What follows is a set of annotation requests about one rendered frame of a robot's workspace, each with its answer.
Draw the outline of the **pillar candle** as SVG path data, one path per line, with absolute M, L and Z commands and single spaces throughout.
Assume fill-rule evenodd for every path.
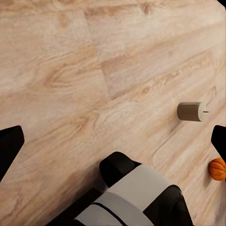
M 203 102 L 181 102 L 177 115 L 183 121 L 203 121 L 206 117 L 206 105 Z

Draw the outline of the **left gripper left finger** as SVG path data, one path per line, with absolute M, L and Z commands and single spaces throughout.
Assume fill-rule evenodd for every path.
M 20 125 L 0 130 L 0 181 L 4 178 L 24 141 Z

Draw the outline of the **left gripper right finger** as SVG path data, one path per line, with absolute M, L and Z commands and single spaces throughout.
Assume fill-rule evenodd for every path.
M 211 142 L 226 163 L 226 127 L 217 125 L 212 132 Z

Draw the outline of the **pumpkin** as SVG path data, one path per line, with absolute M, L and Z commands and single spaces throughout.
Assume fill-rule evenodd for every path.
M 209 164 L 209 174 L 216 181 L 226 179 L 226 163 L 223 159 L 213 159 Z

